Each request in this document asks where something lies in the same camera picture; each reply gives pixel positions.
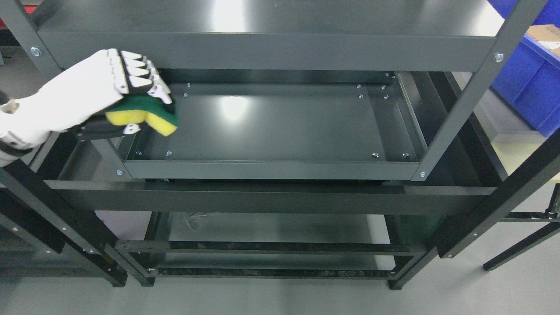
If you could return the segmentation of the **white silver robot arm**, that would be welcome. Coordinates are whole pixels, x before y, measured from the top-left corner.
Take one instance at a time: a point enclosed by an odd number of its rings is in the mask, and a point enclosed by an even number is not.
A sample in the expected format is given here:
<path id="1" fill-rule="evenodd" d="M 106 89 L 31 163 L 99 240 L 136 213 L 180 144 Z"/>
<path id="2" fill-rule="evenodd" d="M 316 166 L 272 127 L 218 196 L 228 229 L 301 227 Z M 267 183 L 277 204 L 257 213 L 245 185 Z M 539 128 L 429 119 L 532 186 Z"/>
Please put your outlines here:
<path id="1" fill-rule="evenodd" d="M 32 96 L 1 93 L 1 166 L 42 145 L 53 132 L 97 140 L 134 134 L 142 124 L 165 137 L 178 129 L 170 88 L 146 56 L 102 49 Z"/>

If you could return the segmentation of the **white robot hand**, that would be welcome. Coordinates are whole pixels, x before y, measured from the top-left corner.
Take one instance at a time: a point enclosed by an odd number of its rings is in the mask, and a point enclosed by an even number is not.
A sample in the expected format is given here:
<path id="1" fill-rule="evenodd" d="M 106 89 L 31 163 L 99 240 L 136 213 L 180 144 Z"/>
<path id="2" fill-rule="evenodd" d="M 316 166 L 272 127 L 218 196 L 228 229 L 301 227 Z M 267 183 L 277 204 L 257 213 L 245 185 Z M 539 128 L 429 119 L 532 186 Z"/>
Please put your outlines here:
<path id="1" fill-rule="evenodd" d="M 124 66 L 120 56 L 125 58 Z M 146 56 L 136 52 L 102 49 L 64 70 L 33 95 L 9 98 L 1 106 L 1 141 L 19 150 L 30 149 L 42 144 L 50 132 L 76 125 L 74 134 L 80 141 L 139 132 L 139 124 L 117 126 L 106 118 L 90 116 L 120 101 L 127 92 L 126 83 L 130 95 L 173 103 L 158 70 L 145 60 Z"/>

